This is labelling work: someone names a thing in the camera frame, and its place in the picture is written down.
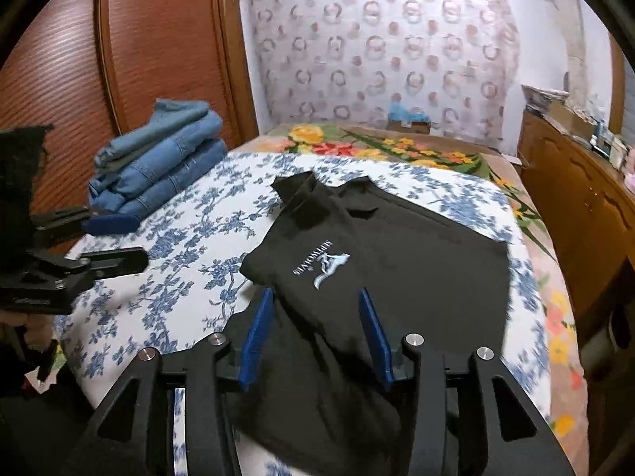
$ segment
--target metal screw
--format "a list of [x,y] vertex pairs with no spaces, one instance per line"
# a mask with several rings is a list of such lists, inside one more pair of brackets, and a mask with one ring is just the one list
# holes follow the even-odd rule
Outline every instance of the metal screw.
[[154,347],[144,347],[143,349],[141,349],[141,351],[139,351],[139,354],[137,354],[139,359],[144,362],[150,361],[156,355],[157,355],[157,349],[155,349]]
[[420,334],[416,332],[411,332],[406,337],[406,342],[414,346],[421,345],[423,343],[423,336],[421,336]]
[[491,350],[489,347],[479,347],[476,350],[476,355],[482,359],[482,360],[491,360],[492,358],[494,358],[494,351]]
[[223,345],[227,341],[227,337],[221,332],[213,332],[208,336],[207,341],[212,345]]

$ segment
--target blue gripper pad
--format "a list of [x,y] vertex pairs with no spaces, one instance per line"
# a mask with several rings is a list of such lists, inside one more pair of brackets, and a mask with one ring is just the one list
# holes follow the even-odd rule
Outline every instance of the blue gripper pad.
[[92,216],[81,227],[91,236],[129,234],[139,229],[141,220],[131,214],[103,214]]
[[373,360],[375,377],[386,390],[389,390],[395,382],[393,355],[366,288],[360,292],[360,321]]
[[262,347],[269,335],[269,326],[274,316],[274,292],[267,288],[260,299],[258,311],[253,319],[252,327],[247,333],[241,351],[240,371],[238,372],[238,383],[246,391],[249,385],[256,379],[258,364],[262,354]]

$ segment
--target bed sheet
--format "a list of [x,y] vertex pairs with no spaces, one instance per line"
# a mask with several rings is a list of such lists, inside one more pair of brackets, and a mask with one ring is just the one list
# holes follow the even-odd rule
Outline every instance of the bed sheet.
[[548,422],[577,476],[589,473],[587,385],[582,377],[573,310],[547,228],[509,162],[489,149],[462,141],[341,123],[282,124],[239,150],[398,161],[471,174],[496,184],[523,232],[547,315],[552,402]]
[[[84,393],[98,405],[144,346],[162,353],[185,349],[244,310],[253,287],[240,273],[242,259],[264,238],[279,212],[275,176],[313,170],[336,186],[369,176],[380,188],[422,205],[508,245],[510,294],[502,358],[548,419],[550,375],[545,312],[529,252],[506,196],[480,178],[427,166],[350,157],[231,153],[209,174],[118,238],[85,236],[70,252],[141,246],[150,265],[141,274],[97,282],[55,323],[69,365]],[[187,470],[185,392],[175,403],[177,474]],[[245,476],[302,474],[286,467],[244,435],[237,450]]]

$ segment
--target denim fabric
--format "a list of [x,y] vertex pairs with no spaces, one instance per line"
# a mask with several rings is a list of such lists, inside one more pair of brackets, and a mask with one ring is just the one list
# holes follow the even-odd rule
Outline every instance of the denim fabric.
[[223,120],[214,111],[183,127],[114,174],[96,176],[88,182],[90,205],[118,211],[138,197],[190,155],[197,146],[220,132]]
[[227,154],[222,139],[210,139],[196,149],[179,166],[163,179],[148,188],[142,195],[126,202],[119,210],[122,214],[132,214],[144,219],[154,213],[177,193],[209,172]]
[[100,173],[112,172],[113,165],[117,168],[123,166],[115,163],[117,159],[126,157],[128,162],[136,159],[148,150],[148,145],[156,144],[188,123],[200,120],[209,110],[207,102],[159,98],[154,103],[154,113],[148,123],[110,141],[94,156],[94,166]]

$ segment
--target white floral bedding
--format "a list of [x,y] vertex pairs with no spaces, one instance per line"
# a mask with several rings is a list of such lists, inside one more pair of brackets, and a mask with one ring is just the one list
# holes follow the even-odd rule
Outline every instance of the white floral bedding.
[[[230,154],[210,173],[148,217],[134,234],[85,236],[82,252],[142,246],[144,273],[99,281],[75,311],[58,317],[56,331],[69,364],[97,406],[143,346],[168,353],[221,330],[244,310],[252,285],[240,273],[243,257],[264,238],[279,211],[275,176],[313,170],[337,186],[369,176],[385,191],[508,243],[510,295],[503,358],[544,417],[550,408],[545,315],[527,249],[505,195],[483,179],[451,171],[350,157]],[[187,472],[183,406],[175,407],[176,473]],[[300,475],[245,436],[237,439],[245,476]]]

